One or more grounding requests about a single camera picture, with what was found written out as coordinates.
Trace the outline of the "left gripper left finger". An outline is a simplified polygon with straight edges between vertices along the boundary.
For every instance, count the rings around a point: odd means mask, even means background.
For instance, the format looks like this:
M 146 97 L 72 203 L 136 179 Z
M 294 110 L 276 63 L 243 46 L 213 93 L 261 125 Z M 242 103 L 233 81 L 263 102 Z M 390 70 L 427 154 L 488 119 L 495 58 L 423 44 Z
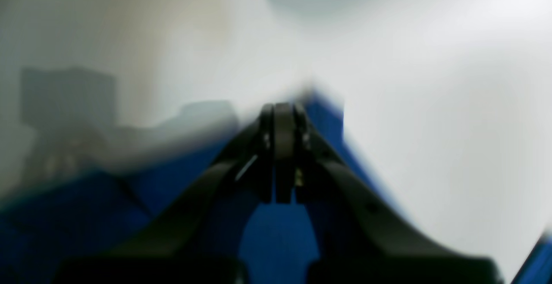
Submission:
M 264 105 L 257 121 L 146 228 L 104 253 L 62 264 L 56 284 L 246 284 L 237 258 L 260 203 L 290 203 L 295 111 Z

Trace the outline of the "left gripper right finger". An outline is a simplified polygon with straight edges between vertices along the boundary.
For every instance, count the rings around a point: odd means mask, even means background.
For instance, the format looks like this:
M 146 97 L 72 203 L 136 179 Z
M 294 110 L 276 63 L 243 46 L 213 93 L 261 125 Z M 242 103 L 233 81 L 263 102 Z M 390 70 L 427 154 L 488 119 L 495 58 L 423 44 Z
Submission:
M 355 175 L 294 105 L 296 201 L 305 206 L 319 258 L 308 284 L 501 284 L 495 263 L 459 254 L 398 215 Z

